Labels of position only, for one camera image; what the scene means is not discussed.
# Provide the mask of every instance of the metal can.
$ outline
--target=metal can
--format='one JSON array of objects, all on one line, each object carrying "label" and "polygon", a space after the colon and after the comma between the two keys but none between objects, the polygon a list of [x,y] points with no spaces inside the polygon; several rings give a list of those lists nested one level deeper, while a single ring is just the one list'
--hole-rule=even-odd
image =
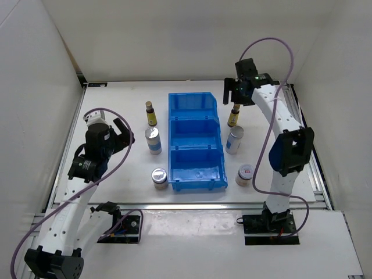
[{"label": "metal can", "polygon": [[253,178],[253,172],[255,169],[253,166],[249,164],[243,164],[237,173],[237,176],[235,176],[235,182],[239,186],[248,186],[251,184],[252,178]]},{"label": "metal can", "polygon": [[162,153],[162,143],[160,142],[160,134],[157,128],[148,127],[145,131],[145,137],[151,154]]},{"label": "metal can", "polygon": [[151,178],[156,189],[164,190],[168,187],[168,177],[165,169],[162,169],[161,167],[154,169]]},{"label": "metal can", "polygon": [[231,128],[226,142],[226,152],[236,154],[243,136],[244,129],[242,127],[234,126]]}]

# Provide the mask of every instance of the blue storage bin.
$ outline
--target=blue storage bin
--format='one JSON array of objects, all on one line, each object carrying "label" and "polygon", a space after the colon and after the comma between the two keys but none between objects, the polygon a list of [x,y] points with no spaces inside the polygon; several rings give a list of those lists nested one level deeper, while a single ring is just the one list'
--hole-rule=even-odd
[{"label": "blue storage bin", "polygon": [[169,146],[197,147],[221,145],[220,125],[214,119],[170,120]]},{"label": "blue storage bin", "polygon": [[217,116],[217,101],[210,92],[169,94],[169,118],[206,118]]},{"label": "blue storage bin", "polygon": [[210,92],[169,94],[169,183],[181,189],[227,187],[217,101]]}]

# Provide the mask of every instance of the white robotic arm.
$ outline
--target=white robotic arm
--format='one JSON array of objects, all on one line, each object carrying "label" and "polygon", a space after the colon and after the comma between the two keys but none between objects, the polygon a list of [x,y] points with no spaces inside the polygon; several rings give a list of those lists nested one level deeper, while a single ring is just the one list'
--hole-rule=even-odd
[{"label": "white robotic arm", "polygon": [[[277,99],[277,89],[268,74],[258,74],[253,59],[244,59],[235,64],[238,78],[225,78],[224,100],[241,105],[257,105],[271,123],[276,101],[275,118],[272,130],[275,143],[269,153],[269,161],[274,170],[270,192],[261,191],[269,195],[266,199],[262,219],[265,219],[267,229],[271,231],[271,224],[286,222],[289,216],[289,196],[295,180],[304,165],[310,160],[313,148],[314,132],[311,128],[304,128],[290,114],[282,100]],[[281,228],[282,224],[272,226]]]},{"label": "white robotic arm", "polygon": [[[260,108],[268,122],[271,121],[271,116],[273,115],[275,92],[276,87],[267,84],[260,88],[255,88],[252,94],[252,101]],[[290,114],[283,101],[278,99],[276,117],[273,124],[275,138],[278,138],[285,130],[289,132],[297,131],[301,127],[301,124]],[[279,192],[288,196],[269,195],[267,197],[266,206],[272,213],[281,213],[289,209],[289,195],[292,194],[298,174],[295,171],[283,177],[279,172],[274,171],[270,192]]]},{"label": "white robotic arm", "polygon": [[62,201],[69,204],[55,214],[39,247],[29,249],[25,255],[27,265],[39,278],[78,279],[84,266],[83,256],[122,217],[117,204],[107,202],[92,209],[91,218],[78,231],[98,185],[71,201],[72,197],[86,189],[88,183],[98,183],[107,171],[110,157],[127,147],[130,138],[134,142],[133,134],[130,137],[119,118],[114,123],[121,131],[120,135],[105,121],[103,112],[93,112],[85,121],[88,126],[86,143],[75,152]]}]

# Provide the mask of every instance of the white tabletop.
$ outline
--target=white tabletop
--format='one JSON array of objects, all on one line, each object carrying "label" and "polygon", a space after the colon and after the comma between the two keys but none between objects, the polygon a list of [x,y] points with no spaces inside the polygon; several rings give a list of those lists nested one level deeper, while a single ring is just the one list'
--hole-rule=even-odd
[{"label": "white tabletop", "polygon": [[[168,169],[168,93],[178,92],[211,92],[217,99],[218,114],[221,125],[221,140],[226,144],[230,128],[227,119],[232,104],[224,106],[223,81],[149,81],[108,83],[107,87],[88,87],[79,118],[74,130],[66,163],[63,166],[60,183],[55,201],[59,203],[63,198],[67,183],[67,173],[71,166],[73,154],[77,147],[85,143],[86,124],[83,114],[97,107],[112,109],[120,113],[130,124],[134,132],[135,143],[122,167],[107,181],[98,187],[91,198],[91,203],[256,203],[264,202],[266,196],[255,192],[252,187],[240,187],[234,178],[240,165],[249,163],[255,166],[259,152],[262,148],[264,136],[269,127],[262,112],[257,106],[241,108],[238,125],[245,130],[241,146],[236,155],[224,152],[225,170],[228,178],[227,189],[194,190],[175,192],[171,188],[159,191],[153,186],[151,172],[157,167]],[[146,144],[145,129],[148,127],[145,111],[145,102],[151,101],[158,119],[157,128],[160,131],[163,152],[160,155],[151,155]],[[113,125],[115,117],[106,114],[108,123]],[[271,135],[264,160],[260,166],[257,177],[257,186],[269,190],[273,170],[268,160],[268,152],[274,143]],[[122,159],[126,149],[112,156],[109,169],[112,169]],[[294,195],[300,195],[309,202],[315,202],[313,188],[310,183],[307,167],[296,180]]]},{"label": "white tabletop", "polygon": [[[84,220],[90,211],[85,212]],[[312,210],[300,245],[245,246],[239,210],[144,212],[141,242],[95,244],[81,279],[347,279],[362,271],[341,212]],[[304,210],[294,210],[299,225]],[[45,235],[52,219],[43,225]]]}]

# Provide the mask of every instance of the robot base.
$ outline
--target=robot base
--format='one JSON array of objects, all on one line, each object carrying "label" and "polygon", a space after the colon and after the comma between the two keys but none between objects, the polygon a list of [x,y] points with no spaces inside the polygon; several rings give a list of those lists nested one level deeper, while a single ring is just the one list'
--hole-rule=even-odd
[{"label": "robot base", "polygon": [[[289,214],[277,229],[269,230],[261,214],[243,215],[245,245],[298,245],[298,235],[286,237],[296,230],[295,220]],[[281,230],[282,237],[277,237]]]}]

